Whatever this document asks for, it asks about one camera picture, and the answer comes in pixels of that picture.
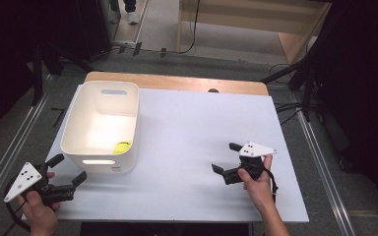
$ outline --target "white plastic bin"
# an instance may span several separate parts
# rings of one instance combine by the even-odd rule
[[[87,172],[130,171],[137,159],[138,110],[135,84],[84,83],[72,105],[61,149]]]

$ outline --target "human hand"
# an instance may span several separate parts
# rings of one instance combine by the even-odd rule
[[[47,173],[48,178],[54,177],[53,172]],[[18,202],[24,204],[22,210],[31,227],[31,236],[47,236],[53,235],[56,231],[58,222],[56,214],[54,213],[60,207],[60,204],[53,204],[50,207],[42,203],[41,196],[37,191],[27,193],[27,201],[18,196]]]
[[[265,156],[263,164],[268,170],[270,170],[272,166],[272,160],[272,155]],[[250,199],[257,210],[262,212],[264,206],[274,203],[270,185],[270,176],[266,171],[263,171],[257,180],[253,180],[245,169],[239,169],[238,175],[244,182],[243,188],[248,191]]]

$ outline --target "person in background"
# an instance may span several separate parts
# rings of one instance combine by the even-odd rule
[[[270,170],[272,166],[271,155],[265,156],[264,165]],[[244,169],[238,170],[238,175],[244,182],[244,189],[248,191],[254,207],[262,215],[266,236],[287,236],[289,235],[286,226],[282,222],[276,204],[273,201],[271,192],[270,176],[263,171],[260,178],[253,180]],[[48,173],[49,178],[54,177],[54,173]],[[54,213],[59,208],[59,204],[54,204],[52,208],[42,203],[38,192],[27,193],[27,202],[22,209],[31,226],[31,236],[52,236],[57,229],[57,217]]]
[[[128,24],[135,25],[140,21],[139,16],[136,13],[136,0],[124,0],[125,11],[127,12]],[[109,22],[115,24],[121,19],[119,12],[118,0],[109,0],[110,13]]]

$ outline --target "person's left hand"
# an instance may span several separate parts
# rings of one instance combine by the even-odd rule
[[[47,173],[47,177],[54,177],[54,173]],[[18,202],[24,204],[22,210],[30,223],[31,235],[53,235],[58,225],[54,211],[60,204],[53,204],[51,208],[45,206],[37,191],[27,193],[27,201],[24,201],[23,197],[18,196]]]

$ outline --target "table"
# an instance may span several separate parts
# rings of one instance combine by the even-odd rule
[[[197,6],[198,0],[179,0],[178,51],[182,21],[195,22]],[[197,22],[278,32],[292,64],[311,37],[318,35],[330,7],[331,3],[305,0],[201,0]]]
[[[137,165],[125,174],[89,173],[75,200],[62,203],[58,218],[105,222],[260,220],[241,183],[226,186],[211,167],[212,163],[236,167],[238,155],[227,144],[254,141],[278,149],[272,170],[280,186],[277,206],[282,219],[309,221],[272,99],[263,84],[99,72],[89,73],[85,82],[95,80],[133,82],[141,88]],[[196,91],[209,89],[222,93]],[[47,158],[61,151],[66,120]],[[231,125],[223,128],[228,122]],[[70,158],[54,171],[56,185],[81,172]]]

